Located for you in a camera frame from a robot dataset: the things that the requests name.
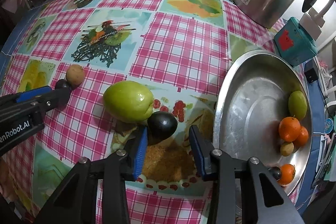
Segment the large green mango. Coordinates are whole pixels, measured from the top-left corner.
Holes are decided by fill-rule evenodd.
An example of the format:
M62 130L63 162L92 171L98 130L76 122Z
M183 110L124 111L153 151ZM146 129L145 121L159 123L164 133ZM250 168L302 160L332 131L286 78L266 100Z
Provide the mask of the large green mango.
M125 123L142 122L153 113L153 93L135 81L120 81L111 85L102 100L106 111Z

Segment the round blue sticker badge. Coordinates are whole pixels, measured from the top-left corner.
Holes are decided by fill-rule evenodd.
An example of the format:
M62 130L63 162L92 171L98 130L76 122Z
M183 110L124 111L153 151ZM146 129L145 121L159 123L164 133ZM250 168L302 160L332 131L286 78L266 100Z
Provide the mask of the round blue sticker badge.
M332 134L334 132L334 119L326 118L325 119L325 134Z

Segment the large orange tangerine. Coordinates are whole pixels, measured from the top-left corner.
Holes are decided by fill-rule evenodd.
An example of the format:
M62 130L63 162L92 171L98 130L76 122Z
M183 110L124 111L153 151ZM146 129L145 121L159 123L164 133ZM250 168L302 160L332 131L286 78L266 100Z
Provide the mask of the large orange tangerine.
M282 140L293 142L299 136L301 124L297 118L286 117L281 120L278 126L278 133Z

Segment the small dark plum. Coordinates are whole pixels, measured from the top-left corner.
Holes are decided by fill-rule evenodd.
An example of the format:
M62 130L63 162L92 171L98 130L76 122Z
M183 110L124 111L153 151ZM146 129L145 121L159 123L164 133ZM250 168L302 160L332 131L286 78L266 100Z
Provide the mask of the small dark plum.
M66 79L60 79L55 84L55 89L67 88L72 90L70 83Z

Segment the orange tangerine near rim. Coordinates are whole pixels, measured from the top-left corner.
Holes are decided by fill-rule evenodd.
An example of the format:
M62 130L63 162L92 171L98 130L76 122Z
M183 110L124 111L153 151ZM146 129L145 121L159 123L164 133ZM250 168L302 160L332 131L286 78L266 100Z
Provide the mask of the orange tangerine near rim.
M281 168L281 177L278 180L278 183L281 186L287 186L288 184L290 184L295 177L295 166L291 165L291 164L284 164Z

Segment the small brown kiwi in basin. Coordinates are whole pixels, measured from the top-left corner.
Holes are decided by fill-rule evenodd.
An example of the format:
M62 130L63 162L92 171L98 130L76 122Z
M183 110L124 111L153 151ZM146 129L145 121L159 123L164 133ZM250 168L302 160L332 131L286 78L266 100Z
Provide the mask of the small brown kiwi in basin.
M294 151L294 144L292 142L284 142L280 147L280 154L284 157L290 156Z

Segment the large steel basin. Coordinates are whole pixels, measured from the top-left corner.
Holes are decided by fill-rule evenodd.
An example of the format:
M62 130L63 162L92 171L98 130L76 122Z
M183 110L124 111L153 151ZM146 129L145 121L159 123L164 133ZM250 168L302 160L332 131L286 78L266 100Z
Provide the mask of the large steel basin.
M257 157L267 166L291 164L295 177L284 191L298 190L310 156L312 140L289 156L280 154L280 121L289 116L292 92L307 95L298 74L282 58L265 50L241 55L230 67L218 95L213 145L233 158Z

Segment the white power adapter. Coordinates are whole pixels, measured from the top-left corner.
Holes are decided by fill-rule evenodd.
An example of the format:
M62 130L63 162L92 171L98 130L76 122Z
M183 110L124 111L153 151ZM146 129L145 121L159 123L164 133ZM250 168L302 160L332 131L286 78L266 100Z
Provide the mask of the white power adapter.
M328 12L333 3L334 0L329 0L326 6L320 12L317 12L312 7L309 9L308 13L305 12L299 20L299 24L311 36L313 40L317 40L318 37L321 35L321 28L325 24L323 16Z

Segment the green mango in basin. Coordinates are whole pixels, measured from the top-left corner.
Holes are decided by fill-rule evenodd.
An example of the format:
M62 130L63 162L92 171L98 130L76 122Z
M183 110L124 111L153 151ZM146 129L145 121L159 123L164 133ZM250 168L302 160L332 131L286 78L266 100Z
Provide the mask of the green mango in basin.
M288 109L292 117L303 120L307 112L306 97L301 91L292 92L288 99Z

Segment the pink checkered tablecloth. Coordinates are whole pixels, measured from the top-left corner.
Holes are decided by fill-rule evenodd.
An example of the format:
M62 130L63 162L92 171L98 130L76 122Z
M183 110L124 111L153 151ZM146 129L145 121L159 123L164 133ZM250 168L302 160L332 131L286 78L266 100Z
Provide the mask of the pink checkered tablecloth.
M38 213L79 157L98 160L123 146L102 96L130 80L151 90L153 110L178 122L127 186L131 221L204 223L210 195L191 165L188 129L211 133L229 67L247 51L274 51L283 25L266 29L230 0L54 0L31 11L1 50L1 94L54 85L72 64L86 76L42 132L5 156L23 215Z

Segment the brown kiwi fruit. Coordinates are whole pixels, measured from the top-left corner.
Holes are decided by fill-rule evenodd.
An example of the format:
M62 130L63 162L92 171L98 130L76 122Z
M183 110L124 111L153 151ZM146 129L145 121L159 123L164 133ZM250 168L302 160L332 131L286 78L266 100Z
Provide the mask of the brown kiwi fruit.
M66 80L73 88L81 85L85 79L85 71L80 65L73 64L66 71Z

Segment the small orange tangerine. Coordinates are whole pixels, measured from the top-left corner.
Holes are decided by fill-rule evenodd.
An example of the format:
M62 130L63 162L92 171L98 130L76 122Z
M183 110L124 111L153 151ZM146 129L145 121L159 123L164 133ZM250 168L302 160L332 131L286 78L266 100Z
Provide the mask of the small orange tangerine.
M295 147L303 147L309 139L309 133L304 126L301 126L298 137L293 142Z

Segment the black charger block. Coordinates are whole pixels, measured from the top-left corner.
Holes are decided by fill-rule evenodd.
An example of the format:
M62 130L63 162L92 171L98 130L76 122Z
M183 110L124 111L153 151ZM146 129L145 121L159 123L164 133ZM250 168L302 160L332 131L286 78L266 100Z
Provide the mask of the black charger block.
M319 71L314 59L309 60L304 67L304 75L309 84L319 79Z

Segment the teal box with red print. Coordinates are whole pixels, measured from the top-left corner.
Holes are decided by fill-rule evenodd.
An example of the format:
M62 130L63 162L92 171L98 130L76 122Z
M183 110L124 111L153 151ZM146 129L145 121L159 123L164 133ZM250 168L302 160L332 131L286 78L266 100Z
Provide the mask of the teal box with red print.
M280 56L293 67L317 55L315 41L295 17L291 17L274 36L274 42Z

